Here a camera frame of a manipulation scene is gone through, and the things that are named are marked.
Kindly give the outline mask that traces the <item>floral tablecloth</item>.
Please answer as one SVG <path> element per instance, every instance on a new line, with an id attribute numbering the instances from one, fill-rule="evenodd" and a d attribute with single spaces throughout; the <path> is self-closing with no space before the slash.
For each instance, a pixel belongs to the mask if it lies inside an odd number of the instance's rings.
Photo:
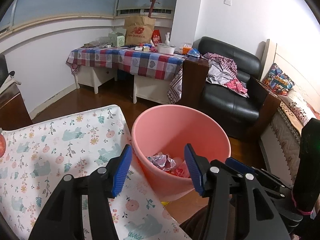
<path id="1" fill-rule="evenodd" d="M 18 239 L 29 238 L 64 175 L 87 176 L 131 142 L 117 105 L 3 130 L 2 135 L 1 214 Z M 188 238 L 151 189 L 136 158 L 121 193 L 108 203 L 120 239 Z"/>

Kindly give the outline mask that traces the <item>black leather chair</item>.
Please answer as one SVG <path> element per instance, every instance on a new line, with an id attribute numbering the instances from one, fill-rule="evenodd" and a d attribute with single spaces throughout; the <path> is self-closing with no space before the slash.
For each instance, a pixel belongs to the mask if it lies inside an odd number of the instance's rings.
<path id="1" fill-rule="evenodd" d="M 8 71 L 7 62 L 3 54 L 1 54 L 1 58 L 0 58 L 0 68 L 1 68 L 0 94 L 2 94 L 10 85 L 15 83 L 15 79 L 14 79 L 15 72 Z"/>

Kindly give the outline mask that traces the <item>brown wooden nightstand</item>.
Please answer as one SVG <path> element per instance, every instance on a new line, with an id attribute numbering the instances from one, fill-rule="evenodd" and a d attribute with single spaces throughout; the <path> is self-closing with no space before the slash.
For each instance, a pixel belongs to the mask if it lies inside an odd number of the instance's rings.
<path id="1" fill-rule="evenodd" d="M 15 83 L 1 94 L 0 107 L 0 126 L 3 130 L 12 131 L 33 124 Z"/>

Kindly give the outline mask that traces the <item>pink plastic trash bin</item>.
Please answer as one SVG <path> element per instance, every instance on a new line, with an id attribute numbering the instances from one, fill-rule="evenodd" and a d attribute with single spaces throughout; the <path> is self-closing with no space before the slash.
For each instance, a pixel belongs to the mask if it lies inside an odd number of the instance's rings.
<path id="1" fill-rule="evenodd" d="M 209 161 L 225 162 L 231 156 L 229 138 L 221 126 L 193 108 L 160 105 L 147 109 L 133 123 L 133 151 L 148 183 L 162 202 L 177 200 L 194 187 L 191 179 L 160 170 L 148 157 L 162 152 L 172 158 L 183 158 L 186 144 L 191 144 L 196 154 Z"/>

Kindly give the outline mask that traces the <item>white wall socket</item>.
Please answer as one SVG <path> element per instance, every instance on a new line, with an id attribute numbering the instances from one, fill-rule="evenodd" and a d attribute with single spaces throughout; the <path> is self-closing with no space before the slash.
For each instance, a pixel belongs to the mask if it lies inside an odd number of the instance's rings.
<path id="1" fill-rule="evenodd" d="M 224 0 L 223 2 L 225 5 L 231 6 L 232 5 L 232 1 L 231 0 Z"/>

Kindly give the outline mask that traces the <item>bed with patterned cover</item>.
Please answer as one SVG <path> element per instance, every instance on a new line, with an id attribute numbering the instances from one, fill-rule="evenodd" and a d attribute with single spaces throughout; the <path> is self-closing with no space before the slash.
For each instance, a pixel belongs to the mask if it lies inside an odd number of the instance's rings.
<path id="1" fill-rule="evenodd" d="M 316 72 L 306 69 L 300 51 L 268 39 L 261 65 L 261 82 L 273 63 L 295 83 L 287 96 L 277 95 L 280 105 L 261 135 L 267 170 L 292 185 L 299 167 L 302 128 L 319 118 L 319 80 Z"/>

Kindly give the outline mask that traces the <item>white round bowl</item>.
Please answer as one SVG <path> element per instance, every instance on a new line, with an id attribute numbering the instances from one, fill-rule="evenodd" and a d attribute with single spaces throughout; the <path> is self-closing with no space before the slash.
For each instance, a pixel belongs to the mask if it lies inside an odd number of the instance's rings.
<path id="1" fill-rule="evenodd" d="M 175 46 L 170 46 L 164 43 L 157 44 L 157 52 L 161 54 L 174 55 L 175 49 Z"/>

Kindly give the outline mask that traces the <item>white bottle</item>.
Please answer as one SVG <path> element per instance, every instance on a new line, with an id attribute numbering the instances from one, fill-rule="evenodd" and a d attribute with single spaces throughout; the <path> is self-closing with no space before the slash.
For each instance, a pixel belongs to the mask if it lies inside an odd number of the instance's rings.
<path id="1" fill-rule="evenodd" d="M 166 33 L 166 35 L 165 35 L 165 44 L 167 46 L 170 45 L 170 33 Z"/>

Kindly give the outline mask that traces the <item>light green box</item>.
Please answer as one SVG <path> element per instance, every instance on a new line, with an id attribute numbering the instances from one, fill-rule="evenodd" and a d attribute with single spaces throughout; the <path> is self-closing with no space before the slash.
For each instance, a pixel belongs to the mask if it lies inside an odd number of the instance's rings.
<path id="1" fill-rule="evenodd" d="M 113 47 L 125 46 L 126 29 L 117 28 L 115 31 L 109 33 L 108 38 L 110 45 Z"/>

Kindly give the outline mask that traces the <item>red apple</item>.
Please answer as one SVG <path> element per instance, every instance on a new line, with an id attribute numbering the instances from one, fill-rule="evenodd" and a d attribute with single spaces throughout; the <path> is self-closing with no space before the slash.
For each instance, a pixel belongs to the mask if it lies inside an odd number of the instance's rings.
<path id="1" fill-rule="evenodd" d="M 4 136 L 0 134 L 0 157 L 4 155 L 5 149 L 6 149 L 6 141 L 4 139 Z"/>

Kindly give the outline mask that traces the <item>plaid checkered tablecloth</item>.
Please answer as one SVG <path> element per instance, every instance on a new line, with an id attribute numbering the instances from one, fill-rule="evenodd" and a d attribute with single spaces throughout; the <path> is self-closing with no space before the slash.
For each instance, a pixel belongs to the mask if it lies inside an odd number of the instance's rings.
<path id="1" fill-rule="evenodd" d="M 132 75 L 169 81 L 165 93 L 170 103 L 177 103 L 182 97 L 182 66 L 186 56 L 161 54 L 151 51 L 137 51 L 132 48 L 78 48 L 70 52 L 66 63 L 72 73 L 78 73 L 81 66 L 112 68 Z"/>

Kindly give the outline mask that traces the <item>black leather sofa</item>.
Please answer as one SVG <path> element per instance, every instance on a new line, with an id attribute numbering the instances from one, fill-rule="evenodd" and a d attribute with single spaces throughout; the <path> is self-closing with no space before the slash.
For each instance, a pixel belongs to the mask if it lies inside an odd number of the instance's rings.
<path id="1" fill-rule="evenodd" d="M 261 76 L 253 54 L 211 37 L 202 37 L 198 51 L 209 70 L 199 110 L 213 118 L 230 137 L 243 137 L 258 120 L 261 104 L 254 98 L 253 78 Z"/>

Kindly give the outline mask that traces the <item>pile of clothes on sofa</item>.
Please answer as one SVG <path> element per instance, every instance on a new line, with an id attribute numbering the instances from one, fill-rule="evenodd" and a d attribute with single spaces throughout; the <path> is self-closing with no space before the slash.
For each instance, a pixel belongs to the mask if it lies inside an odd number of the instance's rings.
<path id="1" fill-rule="evenodd" d="M 220 85 L 240 96 L 249 97 L 246 86 L 237 78 L 237 65 L 233 59 L 216 53 L 206 53 L 203 57 L 208 60 L 209 64 L 207 83 Z"/>

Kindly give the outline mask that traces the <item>colourful wrapper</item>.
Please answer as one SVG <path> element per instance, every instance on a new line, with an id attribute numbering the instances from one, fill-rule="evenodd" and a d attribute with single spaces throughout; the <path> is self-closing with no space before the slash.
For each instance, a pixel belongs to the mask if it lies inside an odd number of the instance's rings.
<path id="1" fill-rule="evenodd" d="M 171 172 L 177 167 L 176 161 L 174 161 L 174 159 L 172 159 L 168 154 L 163 154 L 162 152 L 149 156 L 147 159 L 155 167 L 164 172 Z"/>

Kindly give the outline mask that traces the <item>brown paper shopping bag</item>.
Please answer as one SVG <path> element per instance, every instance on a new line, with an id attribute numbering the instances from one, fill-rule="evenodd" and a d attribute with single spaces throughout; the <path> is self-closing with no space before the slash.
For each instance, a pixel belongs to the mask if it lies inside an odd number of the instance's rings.
<path id="1" fill-rule="evenodd" d="M 125 18 L 125 45 L 139 45 L 150 43 L 156 19 L 147 16 L 130 16 Z"/>

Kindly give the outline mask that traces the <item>dark wooden side cabinet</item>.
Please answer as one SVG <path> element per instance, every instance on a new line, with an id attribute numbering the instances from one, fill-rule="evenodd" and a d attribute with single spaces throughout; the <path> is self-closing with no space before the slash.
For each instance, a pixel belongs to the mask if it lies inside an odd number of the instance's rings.
<path id="1" fill-rule="evenodd" d="M 182 94 L 178 104 L 198 109 L 206 83 L 209 64 L 206 59 L 189 56 L 182 66 Z"/>

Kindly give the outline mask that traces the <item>comic print pillow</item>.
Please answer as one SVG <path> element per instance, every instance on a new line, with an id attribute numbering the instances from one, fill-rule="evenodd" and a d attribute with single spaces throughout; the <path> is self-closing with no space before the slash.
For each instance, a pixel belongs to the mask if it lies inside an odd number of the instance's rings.
<path id="1" fill-rule="evenodd" d="M 294 81 L 288 75 L 286 75 L 276 63 L 272 64 L 262 83 L 266 85 L 274 94 L 283 96 L 287 96 L 289 91 L 295 85 Z"/>

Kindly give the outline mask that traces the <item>blue plastic bag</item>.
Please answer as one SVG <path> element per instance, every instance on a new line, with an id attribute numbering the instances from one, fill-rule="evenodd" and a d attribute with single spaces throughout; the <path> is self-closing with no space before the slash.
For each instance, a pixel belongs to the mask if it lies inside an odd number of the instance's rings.
<path id="1" fill-rule="evenodd" d="M 192 48 L 191 50 L 189 50 L 187 55 L 188 56 L 192 56 L 192 57 L 196 57 L 196 58 L 200 58 L 201 57 L 200 52 L 195 48 Z"/>

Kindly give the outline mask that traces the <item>orange tissue box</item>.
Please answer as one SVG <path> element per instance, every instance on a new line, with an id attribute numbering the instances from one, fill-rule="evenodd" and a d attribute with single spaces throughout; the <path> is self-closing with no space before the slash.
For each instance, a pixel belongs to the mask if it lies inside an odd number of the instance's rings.
<path id="1" fill-rule="evenodd" d="M 185 43 L 183 46 L 180 47 L 179 52 L 180 52 L 182 55 L 187 55 L 190 50 L 192 50 L 192 45 Z"/>

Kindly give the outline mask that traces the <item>white cabinet under table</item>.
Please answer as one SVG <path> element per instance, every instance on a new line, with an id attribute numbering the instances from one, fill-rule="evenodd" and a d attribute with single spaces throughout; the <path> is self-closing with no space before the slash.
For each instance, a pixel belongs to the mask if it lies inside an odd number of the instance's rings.
<path id="1" fill-rule="evenodd" d="M 85 85 L 93 87 L 94 93 L 98 94 L 101 85 L 112 79 L 117 81 L 117 70 L 112 68 L 80 66 L 74 78 L 77 89 L 80 89 L 80 85 Z"/>

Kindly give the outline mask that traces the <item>red packet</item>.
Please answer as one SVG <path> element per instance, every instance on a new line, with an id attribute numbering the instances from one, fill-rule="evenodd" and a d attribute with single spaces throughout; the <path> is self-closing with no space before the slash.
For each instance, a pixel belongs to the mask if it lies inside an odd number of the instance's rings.
<path id="1" fill-rule="evenodd" d="M 160 34 L 160 31 L 158 29 L 155 29 L 153 31 L 151 40 L 152 40 L 154 46 L 158 46 L 158 44 L 162 42 L 161 34 Z"/>

